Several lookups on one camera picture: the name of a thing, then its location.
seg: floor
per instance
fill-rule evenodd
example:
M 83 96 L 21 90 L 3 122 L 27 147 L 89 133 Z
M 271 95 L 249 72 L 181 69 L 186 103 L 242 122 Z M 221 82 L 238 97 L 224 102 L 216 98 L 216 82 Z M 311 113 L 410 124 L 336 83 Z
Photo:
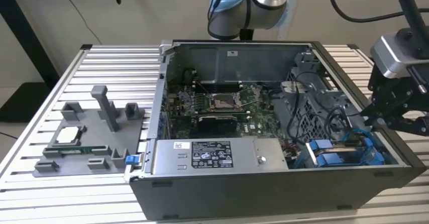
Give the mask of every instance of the floor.
M 11 95 L 15 93 L 18 87 L 2 87 L 0 88 L 0 106 L 7 102 Z M 19 137 L 22 132 L 25 131 L 25 128 L 27 126 L 27 123 L 5 123 L 0 122 L 0 132 L 13 135 L 15 137 Z M 15 139 L 13 139 L 9 136 L 0 135 L 0 161 L 9 154 L 9 151 L 15 144 Z

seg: barcode sticker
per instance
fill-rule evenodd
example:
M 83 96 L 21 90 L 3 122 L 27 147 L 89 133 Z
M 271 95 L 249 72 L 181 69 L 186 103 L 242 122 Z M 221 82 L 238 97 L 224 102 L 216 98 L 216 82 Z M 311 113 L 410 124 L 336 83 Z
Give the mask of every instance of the barcode sticker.
M 190 142 L 174 142 L 174 148 L 176 149 L 189 149 Z
M 228 56 L 229 57 L 237 57 L 240 55 L 238 51 L 228 51 Z

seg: label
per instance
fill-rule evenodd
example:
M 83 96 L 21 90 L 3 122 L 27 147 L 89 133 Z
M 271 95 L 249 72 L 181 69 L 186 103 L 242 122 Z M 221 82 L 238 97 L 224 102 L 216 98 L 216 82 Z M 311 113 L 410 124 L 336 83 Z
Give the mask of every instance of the label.
M 174 142 L 174 148 L 176 149 L 189 149 L 190 142 Z
M 228 56 L 229 57 L 237 57 L 240 55 L 238 51 L 228 51 Z
M 193 142 L 192 156 L 194 168 L 234 167 L 230 141 Z
M 74 154 L 82 154 L 81 150 L 61 150 L 61 153 L 63 155 L 74 155 Z

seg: screw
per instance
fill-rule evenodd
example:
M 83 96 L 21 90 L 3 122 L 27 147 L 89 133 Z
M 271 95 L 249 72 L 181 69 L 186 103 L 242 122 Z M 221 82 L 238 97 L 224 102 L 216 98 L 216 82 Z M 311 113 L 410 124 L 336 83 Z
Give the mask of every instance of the screw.
M 411 40 L 412 37 L 414 37 L 414 32 L 408 32 L 407 35 L 406 35 L 406 39 Z

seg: black stand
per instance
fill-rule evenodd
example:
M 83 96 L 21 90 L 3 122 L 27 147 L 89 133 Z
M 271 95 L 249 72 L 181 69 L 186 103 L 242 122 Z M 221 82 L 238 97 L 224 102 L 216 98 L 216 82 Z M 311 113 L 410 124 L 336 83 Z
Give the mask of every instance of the black stand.
M 45 83 L 27 82 L 19 87 L 0 108 L 0 122 L 29 122 L 59 81 L 59 75 L 17 0 L 0 0 L 0 14 L 45 80 Z
M 50 92 L 51 90 L 43 82 L 23 83 L 0 108 L 0 121 L 10 123 L 29 122 Z

